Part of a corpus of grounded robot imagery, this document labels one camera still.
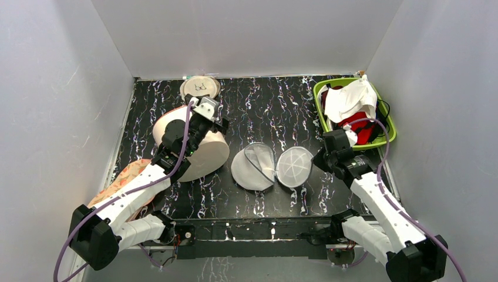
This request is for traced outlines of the red black bra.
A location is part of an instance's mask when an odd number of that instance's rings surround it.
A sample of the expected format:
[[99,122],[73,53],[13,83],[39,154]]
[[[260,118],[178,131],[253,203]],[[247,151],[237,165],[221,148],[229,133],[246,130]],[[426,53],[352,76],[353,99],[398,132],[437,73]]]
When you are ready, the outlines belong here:
[[[365,112],[357,112],[351,117],[344,119],[343,121],[337,123],[337,126],[343,127],[346,123],[354,122],[355,120],[366,118]],[[379,135],[380,128],[376,122],[371,122],[368,120],[363,120],[356,122],[351,126],[351,130],[354,131],[358,137],[357,145],[367,145],[373,142]]]

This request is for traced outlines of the white bra from bag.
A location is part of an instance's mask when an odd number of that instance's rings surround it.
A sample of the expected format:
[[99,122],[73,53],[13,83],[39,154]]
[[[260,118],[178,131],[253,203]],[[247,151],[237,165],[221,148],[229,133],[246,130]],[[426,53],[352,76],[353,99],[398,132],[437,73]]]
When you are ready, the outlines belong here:
[[340,123],[358,112],[367,118],[376,118],[378,96],[366,75],[340,89],[328,89],[325,98],[325,116]]

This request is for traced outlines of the white mesh laundry bag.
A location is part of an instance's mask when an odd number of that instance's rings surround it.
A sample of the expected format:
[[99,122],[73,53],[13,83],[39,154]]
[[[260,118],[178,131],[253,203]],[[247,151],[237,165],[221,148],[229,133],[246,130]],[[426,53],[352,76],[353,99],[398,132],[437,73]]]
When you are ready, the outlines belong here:
[[276,182],[287,188],[303,185],[312,172],[312,153],[294,146],[275,157],[263,143],[252,143],[239,151],[231,164],[231,175],[243,189],[264,191]]

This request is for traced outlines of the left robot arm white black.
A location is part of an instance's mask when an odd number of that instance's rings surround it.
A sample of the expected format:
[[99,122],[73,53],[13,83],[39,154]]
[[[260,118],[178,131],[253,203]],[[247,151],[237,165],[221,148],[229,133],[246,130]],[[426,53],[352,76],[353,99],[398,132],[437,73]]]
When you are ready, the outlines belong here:
[[97,271],[131,246],[150,240],[171,243],[176,230],[167,216],[133,216],[173,184],[197,180],[225,164],[230,150],[224,137],[230,121],[222,108],[208,97],[192,98],[161,116],[153,126],[157,150],[151,162],[108,198],[74,210],[67,247]]

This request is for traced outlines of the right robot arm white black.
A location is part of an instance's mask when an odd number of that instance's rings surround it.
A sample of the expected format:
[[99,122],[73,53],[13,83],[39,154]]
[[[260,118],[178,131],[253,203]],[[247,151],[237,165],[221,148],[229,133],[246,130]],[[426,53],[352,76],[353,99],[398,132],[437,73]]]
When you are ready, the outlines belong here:
[[379,170],[364,155],[356,155],[351,130],[323,134],[324,145],[313,164],[342,180],[377,219],[371,226],[352,209],[332,216],[331,237],[338,243],[352,240],[373,255],[390,281],[435,281],[445,275],[447,243],[442,236],[430,237],[408,216],[385,188]]

